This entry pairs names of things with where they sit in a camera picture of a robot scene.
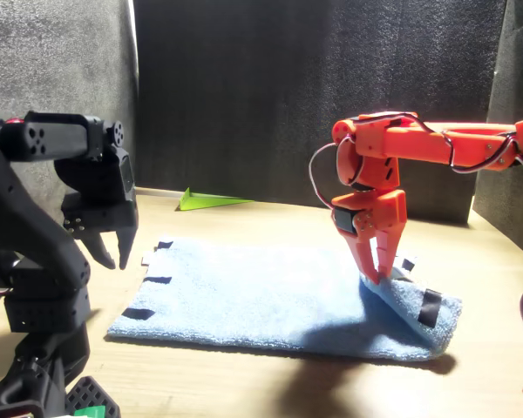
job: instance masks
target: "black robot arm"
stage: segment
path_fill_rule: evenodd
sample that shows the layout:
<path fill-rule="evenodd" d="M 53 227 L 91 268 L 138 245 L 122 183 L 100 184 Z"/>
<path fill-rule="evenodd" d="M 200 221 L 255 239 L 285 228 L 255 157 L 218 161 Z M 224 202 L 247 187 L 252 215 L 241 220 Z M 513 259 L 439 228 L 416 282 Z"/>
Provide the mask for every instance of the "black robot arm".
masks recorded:
<path fill-rule="evenodd" d="M 120 122 L 95 117 L 29 112 L 24 119 L 0 119 L 0 288 L 10 289 L 4 305 L 11 331 L 28 333 L 0 382 L 0 416 L 23 405 L 46 417 L 66 412 L 65 385 L 89 356 L 91 271 L 74 239 L 97 262 L 115 268 L 100 233 L 116 232 L 125 268 L 138 227 L 123 141 Z M 10 167 L 11 161 L 44 160 L 54 160 L 58 176 L 73 189 L 61 206 L 63 226 L 33 202 Z"/>

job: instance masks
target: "cloth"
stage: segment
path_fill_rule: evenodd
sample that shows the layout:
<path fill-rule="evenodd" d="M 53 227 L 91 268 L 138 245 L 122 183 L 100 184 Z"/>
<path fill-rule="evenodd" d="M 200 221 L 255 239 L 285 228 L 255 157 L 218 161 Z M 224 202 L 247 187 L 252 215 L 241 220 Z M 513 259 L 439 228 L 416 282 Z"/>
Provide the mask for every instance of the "cloth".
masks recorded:
<path fill-rule="evenodd" d="M 419 322 L 427 291 L 408 280 L 403 267 L 412 264 L 397 257 L 391 279 L 377 286 L 348 250 L 164 238 L 108 334 L 424 361 L 447 348 L 461 301 L 440 295 L 435 326 Z"/>

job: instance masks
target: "black wall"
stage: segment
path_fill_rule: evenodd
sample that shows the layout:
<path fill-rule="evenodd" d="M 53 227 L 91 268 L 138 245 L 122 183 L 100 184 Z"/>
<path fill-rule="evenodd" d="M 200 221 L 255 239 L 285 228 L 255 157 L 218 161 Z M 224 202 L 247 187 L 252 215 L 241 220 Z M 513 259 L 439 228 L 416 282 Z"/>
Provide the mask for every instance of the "black wall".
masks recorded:
<path fill-rule="evenodd" d="M 488 121 L 523 119 L 523 0 L 507 0 Z M 523 167 L 481 172 L 474 210 L 523 249 Z"/>
<path fill-rule="evenodd" d="M 318 205 L 307 166 L 361 112 L 486 119 L 504 1 L 141 0 L 138 185 Z M 329 196 L 333 156 L 317 164 Z M 466 221 L 474 177 L 403 162 L 413 216 Z"/>

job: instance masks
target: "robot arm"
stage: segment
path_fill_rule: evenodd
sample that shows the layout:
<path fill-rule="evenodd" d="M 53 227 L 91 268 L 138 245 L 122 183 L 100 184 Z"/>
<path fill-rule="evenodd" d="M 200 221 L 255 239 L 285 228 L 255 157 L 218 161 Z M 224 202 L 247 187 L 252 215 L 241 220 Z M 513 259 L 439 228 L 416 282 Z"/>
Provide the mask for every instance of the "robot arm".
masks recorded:
<path fill-rule="evenodd" d="M 354 192 L 331 202 L 315 187 L 316 194 L 332 210 L 358 268 L 375 283 L 391 274 L 407 220 L 405 194 L 397 189 L 399 158 L 445 164 L 459 173 L 523 165 L 523 121 L 424 123 L 416 113 L 384 112 L 340 120 L 332 138 L 338 178 Z M 372 238 L 377 239 L 377 260 L 370 250 Z"/>
<path fill-rule="evenodd" d="M 74 239 L 97 262 L 115 268 L 100 233 L 116 232 L 119 265 L 126 267 L 138 211 L 123 140 L 120 122 L 94 117 L 29 112 L 24 119 L 0 119 L 0 288 L 8 289 L 2 295 L 11 331 L 28 333 L 0 382 L 0 417 L 59 416 L 80 405 L 77 394 L 66 397 L 65 386 L 89 357 L 91 269 Z M 62 203 L 62 226 L 33 202 L 10 167 L 11 161 L 43 160 L 54 160 L 73 189 Z M 100 390 L 90 379 L 82 384 Z M 94 399 L 117 416 L 105 393 Z"/>

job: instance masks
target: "green triangle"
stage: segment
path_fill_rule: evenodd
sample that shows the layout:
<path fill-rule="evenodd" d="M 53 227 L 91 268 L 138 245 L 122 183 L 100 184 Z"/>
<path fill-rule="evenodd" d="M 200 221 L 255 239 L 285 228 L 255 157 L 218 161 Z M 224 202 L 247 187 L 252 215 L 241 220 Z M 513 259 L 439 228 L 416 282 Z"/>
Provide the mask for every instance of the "green triangle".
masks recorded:
<path fill-rule="evenodd" d="M 206 207 L 236 205 L 239 203 L 253 202 L 253 200 L 229 198 L 227 196 L 217 196 L 215 194 L 192 193 L 188 187 L 180 198 L 180 210 L 192 211 Z"/>

